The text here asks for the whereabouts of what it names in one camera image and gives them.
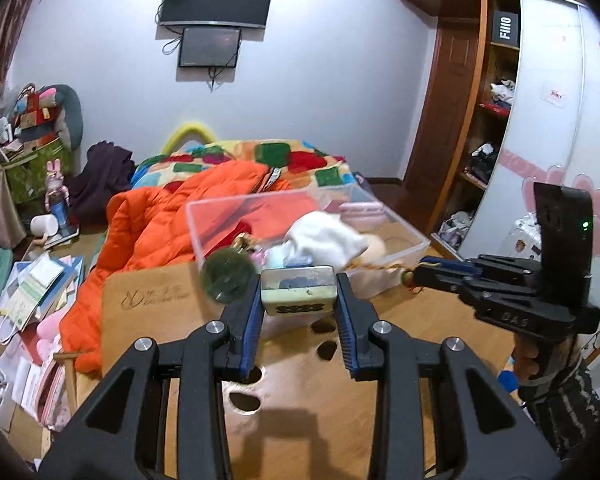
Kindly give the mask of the striped sleeve forearm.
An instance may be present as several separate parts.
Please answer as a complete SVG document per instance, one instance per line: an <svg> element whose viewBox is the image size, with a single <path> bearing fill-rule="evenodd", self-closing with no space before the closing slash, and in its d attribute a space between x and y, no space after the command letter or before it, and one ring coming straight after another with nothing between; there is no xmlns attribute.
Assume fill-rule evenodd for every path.
<svg viewBox="0 0 600 480"><path fill-rule="evenodd" d="M545 440L565 462L592 436L600 422L600 396L591 374L580 359L557 387L522 386L518 396Z"/></svg>

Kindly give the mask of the person's right hand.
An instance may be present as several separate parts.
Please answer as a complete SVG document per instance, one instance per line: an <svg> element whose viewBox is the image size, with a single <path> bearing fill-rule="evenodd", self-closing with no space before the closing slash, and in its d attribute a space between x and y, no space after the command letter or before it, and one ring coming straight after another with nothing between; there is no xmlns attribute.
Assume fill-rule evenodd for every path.
<svg viewBox="0 0 600 480"><path fill-rule="evenodd" d="M543 339L516 334L514 341L514 373L521 385L553 380L562 370L569 370L580 360L578 336L568 336L560 344L544 350L540 348L540 344L545 344Z"/></svg>

